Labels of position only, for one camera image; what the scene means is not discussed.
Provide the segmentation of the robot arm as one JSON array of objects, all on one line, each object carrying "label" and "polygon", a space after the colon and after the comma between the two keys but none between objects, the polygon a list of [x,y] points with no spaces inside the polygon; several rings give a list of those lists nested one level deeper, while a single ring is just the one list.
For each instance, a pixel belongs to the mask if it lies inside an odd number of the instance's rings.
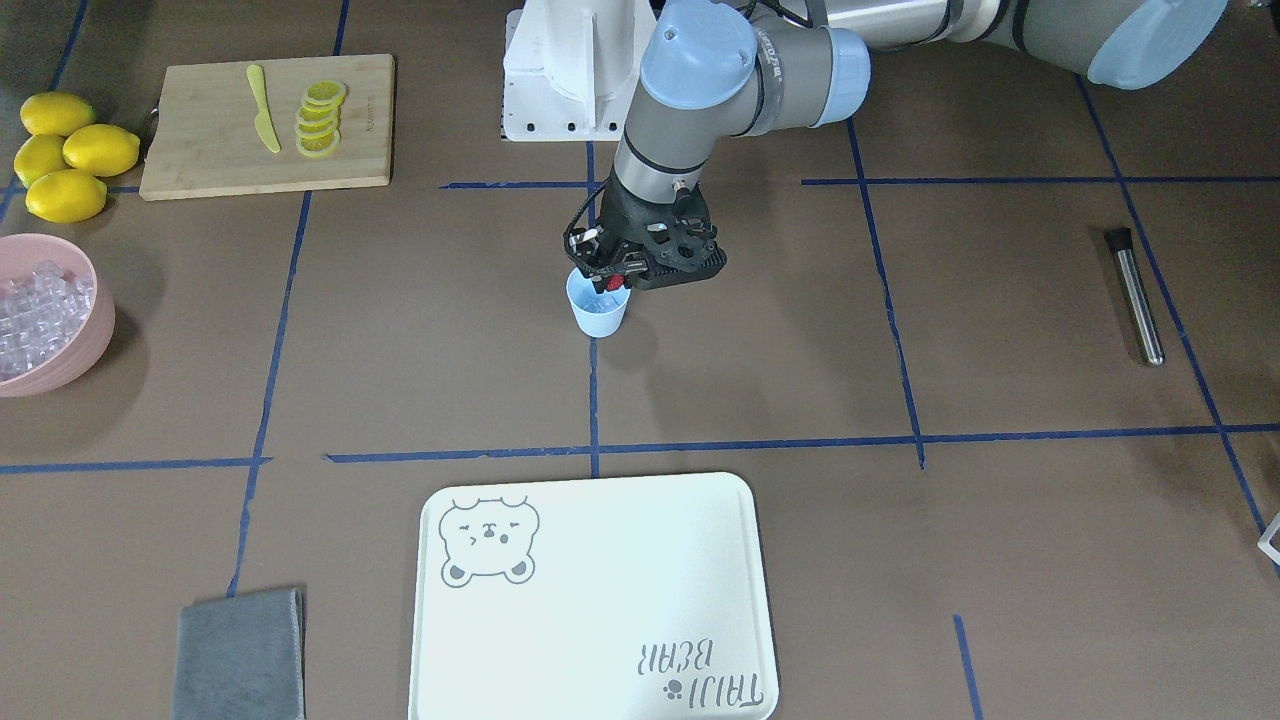
[{"label": "robot arm", "polygon": [[639,67],[596,222],[564,252],[598,293],[714,277],[727,263],[699,178],[723,137],[819,127],[863,105],[870,61],[987,41],[1097,85],[1146,88],[1208,37],[1224,1],[667,1]]}]

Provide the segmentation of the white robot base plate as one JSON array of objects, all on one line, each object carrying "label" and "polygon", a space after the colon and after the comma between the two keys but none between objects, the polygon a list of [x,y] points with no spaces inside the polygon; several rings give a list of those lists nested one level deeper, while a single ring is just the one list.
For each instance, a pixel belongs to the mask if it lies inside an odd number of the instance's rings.
[{"label": "white robot base plate", "polygon": [[618,141],[655,22],[648,1],[526,1],[509,12],[503,137]]}]

